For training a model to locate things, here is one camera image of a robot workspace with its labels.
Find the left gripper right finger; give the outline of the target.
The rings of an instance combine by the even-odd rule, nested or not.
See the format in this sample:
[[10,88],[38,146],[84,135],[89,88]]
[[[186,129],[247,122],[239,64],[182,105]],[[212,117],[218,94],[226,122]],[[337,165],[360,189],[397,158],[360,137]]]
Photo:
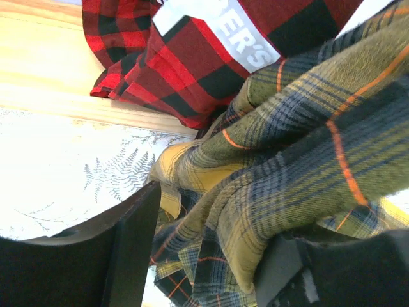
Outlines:
[[408,230],[369,239],[276,235],[255,291],[258,306],[408,306]]

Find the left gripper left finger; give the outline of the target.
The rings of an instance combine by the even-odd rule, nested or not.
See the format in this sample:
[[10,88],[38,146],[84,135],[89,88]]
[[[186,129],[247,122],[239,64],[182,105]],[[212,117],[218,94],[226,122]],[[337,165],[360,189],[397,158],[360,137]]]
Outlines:
[[51,237],[1,239],[2,306],[140,306],[160,205],[150,182]]

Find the yellow plaid flannel shirt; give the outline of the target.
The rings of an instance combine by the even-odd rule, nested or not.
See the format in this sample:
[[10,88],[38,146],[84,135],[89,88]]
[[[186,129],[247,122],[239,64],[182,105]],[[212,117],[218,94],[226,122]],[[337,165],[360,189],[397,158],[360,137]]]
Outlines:
[[201,138],[168,147],[151,264],[177,306],[255,306],[276,234],[316,224],[368,238],[406,228],[408,2],[252,74]]

